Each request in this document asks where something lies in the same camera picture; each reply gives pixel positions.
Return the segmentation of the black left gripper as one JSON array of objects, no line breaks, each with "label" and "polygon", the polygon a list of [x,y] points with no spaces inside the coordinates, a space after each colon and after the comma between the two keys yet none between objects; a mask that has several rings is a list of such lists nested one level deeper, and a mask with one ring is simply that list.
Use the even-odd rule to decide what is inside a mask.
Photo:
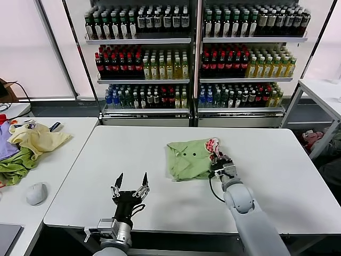
[{"label": "black left gripper", "polygon": [[132,216],[145,208],[141,197],[146,197],[150,191],[147,172],[144,174],[141,187],[136,190],[120,191],[124,174],[121,173],[111,186],[112,200],[116,204],[114,219],[131,221]]}]

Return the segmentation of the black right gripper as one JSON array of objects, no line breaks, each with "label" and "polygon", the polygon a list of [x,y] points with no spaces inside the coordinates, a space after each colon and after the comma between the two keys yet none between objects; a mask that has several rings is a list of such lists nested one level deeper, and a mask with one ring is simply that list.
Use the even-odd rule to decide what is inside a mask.
[{"label": "black right gripper", "polygon": [[212,171],[217,175],[234,176],[234,163],[231,158],[225,154],[220,154],[220,159],[213,153],[210,155]]}]

